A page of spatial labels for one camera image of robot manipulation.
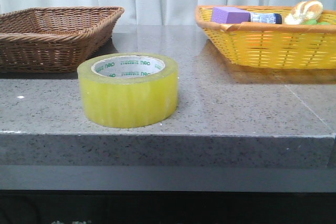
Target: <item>gray granite countertop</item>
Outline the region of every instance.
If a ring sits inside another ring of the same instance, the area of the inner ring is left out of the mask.
[[[152,52],[179,65],[179,104],[134,129],[89,121],[76,73],[0,73],[0,165],[333,169],[336,70],[224,59],[196,26],[117,26],[96,54]]]

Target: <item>clear packing tape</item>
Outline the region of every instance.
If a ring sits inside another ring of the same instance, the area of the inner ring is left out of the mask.
[[[178,102],[178,66],[157,54],[96,57],[77,69],[86,117],[103,126],[141,127],[169,117]]]

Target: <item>purple sponge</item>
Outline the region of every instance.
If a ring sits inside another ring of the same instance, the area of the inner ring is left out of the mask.
[[[222,24],[240,24],[250,21],[250,13],[236,7],[214,7],[211,21]]]

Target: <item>wicker basket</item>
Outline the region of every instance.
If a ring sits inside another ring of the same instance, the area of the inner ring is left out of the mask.
[[[232,63],[256,68],[336,68],[336,11],[325,10],[319,21],[331,25],[276,25],[211,22],[214,6],[198,6],[195,19],[213,44]],[[234,6],[257,13],[278,13],[289,6]]]
[[[111,38],[122,7],[30,8],[0,15],[0,72],[75,72]]]

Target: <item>yellow basket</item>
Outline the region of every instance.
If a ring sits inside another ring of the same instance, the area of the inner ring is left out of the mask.
[[[214,6],[198,6],[195,19],[222,55],[232,63],[256,68],[336,68],[336,11],[324,10],[319,22],[331,25],[277,25],[211,22]],[[249,12],[278,13],[289,6],[234,6]]]

